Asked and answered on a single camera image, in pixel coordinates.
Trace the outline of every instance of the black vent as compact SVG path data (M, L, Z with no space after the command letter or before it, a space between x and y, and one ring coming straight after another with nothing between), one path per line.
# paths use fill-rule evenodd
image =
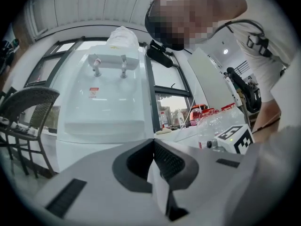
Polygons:
M154 159L167 182L185 167L185 161L182 158L158 144L155 145Z
M218 159L216 162L233 168L238 168L239 166L239 162L226 159Z
M70 206L73 204L79 193L82 191L87 182L73 179L46 207L46 209L63 218Z

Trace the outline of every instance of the white cloth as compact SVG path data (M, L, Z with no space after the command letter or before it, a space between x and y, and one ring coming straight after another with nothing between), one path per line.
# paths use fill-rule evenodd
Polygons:
M249 19L259 23L264 30L265 37L269 39L268 49L271 53L280 57L284 63L290 64L299 43L294 29L281 8L274 0L246 0L246 2L247 11L232 21ZM273 96L270 90L280 78L283 65L279 61L261 56L257 50L246 45L249 32L260 33L256 27L243 23L233 24L230 28L257 79L262 102L272 100Z

